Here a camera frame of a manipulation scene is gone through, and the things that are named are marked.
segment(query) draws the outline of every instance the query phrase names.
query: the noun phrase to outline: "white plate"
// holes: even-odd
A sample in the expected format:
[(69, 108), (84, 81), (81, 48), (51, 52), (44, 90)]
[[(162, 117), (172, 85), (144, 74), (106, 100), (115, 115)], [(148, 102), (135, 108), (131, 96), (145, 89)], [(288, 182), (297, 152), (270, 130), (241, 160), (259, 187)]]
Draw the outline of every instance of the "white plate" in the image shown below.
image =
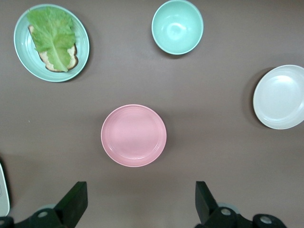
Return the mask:
[(257, 84), (253, 108), (258, 119), (273, 129), (294, 127), (304, 120), (304, 68), (279, 66)]

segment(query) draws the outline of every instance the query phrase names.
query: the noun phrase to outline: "bread slice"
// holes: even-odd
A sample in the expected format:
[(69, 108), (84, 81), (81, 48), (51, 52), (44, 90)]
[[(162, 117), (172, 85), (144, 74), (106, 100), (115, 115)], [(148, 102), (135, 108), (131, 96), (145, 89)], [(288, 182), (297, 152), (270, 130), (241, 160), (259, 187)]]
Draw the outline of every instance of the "bread slice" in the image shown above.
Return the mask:
[[(28, 27), (30, 34), (32, 34), (32, 32), (34, 31), (34, 26), (29, 25)], [(74, 67), (76, 67), (76, 65), (78, 64), (78, 58), (76, 56), (77, 54), (77, 48), (76, 45), (74, 44), (70, 49), (67, 50), (67, 52), (70, 54), (71, 56), (71, 61), (69, 63), (69, 65), (67, 66), (68, 70), (73, 69)], [(46, 69), (53, 71), (53, 72), (62, 72), (60, 70), (57, 70), (54, 68), (54, 65), (51, 64), (48, 60), (48, 55), (47, 52), (38, 52), (40, 59), (42, 60), (42, 62), (45, 63), (46, 65)]]

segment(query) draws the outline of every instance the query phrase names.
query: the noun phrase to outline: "bowl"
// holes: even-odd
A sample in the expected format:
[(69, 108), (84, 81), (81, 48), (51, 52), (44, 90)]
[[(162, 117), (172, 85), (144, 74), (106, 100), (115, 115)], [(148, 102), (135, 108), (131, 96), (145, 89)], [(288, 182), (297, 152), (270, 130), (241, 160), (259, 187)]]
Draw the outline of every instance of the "bowl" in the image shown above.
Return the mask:
[(203, 17), (196, 6), (186, 0), (162, 4), (152, 19), (152, 35), (165, 52), (182, 55), (193, 50), (204, 31)]

